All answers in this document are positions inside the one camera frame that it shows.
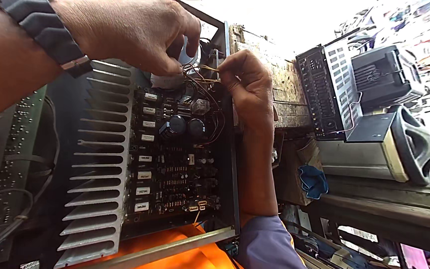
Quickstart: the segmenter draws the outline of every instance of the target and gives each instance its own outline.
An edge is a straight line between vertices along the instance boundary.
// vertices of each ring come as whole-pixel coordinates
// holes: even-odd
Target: capacitor
[[[187,123],[185,120],[179,116],[174,115],[170,117],[170,119],[162,125],[159,129],[159,134],[164,139],[169,139],[172,137],[176,137],[182,135],[187,128]]]
[[[188,132],[192,137],[201,137],[205,133],[205,124],[200,119],[191,119],[187,123]]]

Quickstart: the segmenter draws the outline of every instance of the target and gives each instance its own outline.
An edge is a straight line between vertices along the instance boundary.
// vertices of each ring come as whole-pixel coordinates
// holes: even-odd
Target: heat sink fin
[[[83,126],[73,165],[81,184],[68,193],[79,195],[65,206],[74,209],[57,249],[64,251],[54,268],[71,266],[117,253],[127,179],[130,120],[134,96],[134,67],[120,60],[93,61],[86,99],[89,119]]]

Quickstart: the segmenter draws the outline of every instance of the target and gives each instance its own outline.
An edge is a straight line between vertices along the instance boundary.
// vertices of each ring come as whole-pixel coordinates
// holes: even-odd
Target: wristwatch
[[[0,0],[0,7],[71,76],[92,71],[89,57],[82,53],[48,0]]]

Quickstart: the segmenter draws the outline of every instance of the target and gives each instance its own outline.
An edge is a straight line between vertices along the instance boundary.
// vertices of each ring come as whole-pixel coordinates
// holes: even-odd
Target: sleeve
[[[306,269],[278,216],[257,216],[240,233],[237,261],[245,269]]]

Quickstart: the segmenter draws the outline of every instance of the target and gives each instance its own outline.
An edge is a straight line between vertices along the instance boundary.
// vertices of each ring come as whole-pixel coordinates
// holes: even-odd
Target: hand
[[[158,76],[182,73],[176,60],[199,46],[200,21],[174,0],[54,0],[54,10],[91,59],[118,58]]]
[[[244,128],[253,134],[273,136],[271,76],[260,60],[249,50],[242,50],[227,57],[218,70]]]

